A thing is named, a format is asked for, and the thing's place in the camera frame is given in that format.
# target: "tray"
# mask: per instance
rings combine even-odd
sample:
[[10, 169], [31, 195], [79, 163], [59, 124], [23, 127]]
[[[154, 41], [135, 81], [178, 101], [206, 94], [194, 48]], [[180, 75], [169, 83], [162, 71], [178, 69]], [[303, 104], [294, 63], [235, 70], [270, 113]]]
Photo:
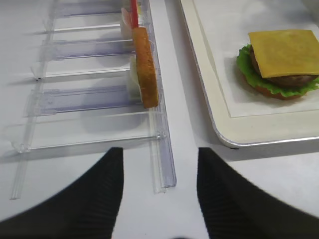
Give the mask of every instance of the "tray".
[[160, 65], [148, 0], [138, 1], [155, 62], [159, 106], [144, 109], [131, 67], [133, 41], [123, 27], [123, 0], [50, 0], [46, 39], [31, 66], [35, 88], [23, 122], [3, 131], [21, 153], [12, 199], [21, 197], [27, 155], [33, 151], [109, 143], [150, 145], [155, 192], [176, 185]]
[[[319, 37], [313, 18], [315, 7], [307, 9], [309, 5], [300, 0], [180, 2], [213, 127], [226, 146], [240, 148], [319, 139], [319, 91], [291, 103], [269, 100], [244, 86], [238, 90], [239, 94], [250, 96], [245, 102], [232, 88], [241, 77], [235, 59], [239, 49], [249, 43], [248, 30], [307, 28]], [[256, 11], [259, 18], [253, 21], [252, 15], [258, 15]]]

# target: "white tray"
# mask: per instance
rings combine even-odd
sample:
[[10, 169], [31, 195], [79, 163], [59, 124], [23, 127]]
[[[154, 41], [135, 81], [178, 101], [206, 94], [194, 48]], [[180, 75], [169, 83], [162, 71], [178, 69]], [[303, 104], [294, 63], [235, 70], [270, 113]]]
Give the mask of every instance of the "white tray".
[[[319, 90], [293, 103], [267, 99], [245, 86], [234, 90], [234, 82], [241, 81], [235, 59], [239, 49], [249, 43], [249, 30], [307, 28], [319, 37], [316, 21], [303, 1], [180, 1], [210, 117], [225, 145], [238, 148], [319, 139]], [[319, 2], [308, 0], [307, 3], [314, 4], [313, 10], [318, 12], [314, 7], [318, 9]], [[267, 12], [264, 21], [260, 13], [259, 18], [251, 18], [256, 11], [269, 11], [268, 7], [275, 10]]]

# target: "hamburger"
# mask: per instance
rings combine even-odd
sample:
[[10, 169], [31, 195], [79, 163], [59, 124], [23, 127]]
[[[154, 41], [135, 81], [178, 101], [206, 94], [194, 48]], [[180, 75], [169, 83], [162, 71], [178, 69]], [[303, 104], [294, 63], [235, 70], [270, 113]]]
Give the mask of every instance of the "hamburger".
[[311, 30], [251, 32], [249, 37], [237, 65], [256, 91], [293, 100], [318, 88], [319, 42]]

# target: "cheese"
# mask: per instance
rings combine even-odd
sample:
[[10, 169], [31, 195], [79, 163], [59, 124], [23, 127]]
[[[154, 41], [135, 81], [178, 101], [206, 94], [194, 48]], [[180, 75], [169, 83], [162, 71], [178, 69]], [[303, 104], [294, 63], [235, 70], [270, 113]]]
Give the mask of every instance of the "cheese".
[[319, 42], [311, 30], [250, 32], [263, 78], [319, 75]]

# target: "green lettuce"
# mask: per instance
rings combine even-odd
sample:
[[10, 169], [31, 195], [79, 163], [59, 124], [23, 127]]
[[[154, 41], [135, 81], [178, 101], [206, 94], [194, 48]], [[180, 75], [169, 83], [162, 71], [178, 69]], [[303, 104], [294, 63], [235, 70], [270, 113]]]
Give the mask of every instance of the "green lettuce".
[[246, 80], [249, 85], [252, 87], [260, 86], [270, 90], [272, 94], [281, 93], [284, 97], [295, 96], [295, 95], [304, 95], [308, 91], [313, 91], [318, 89], [317, 84], [319, 83], [319, 77], [308, 83], [305, 86], [298, 88], [281, 88], [272, 84], [270, 81], [263, 79], [255, 70], [251, 58], [249, 55], [250, 44], [244, 46], [239, 50], [239, 56], [237, 57], [237, 66], [240, 71], [246, 76]]

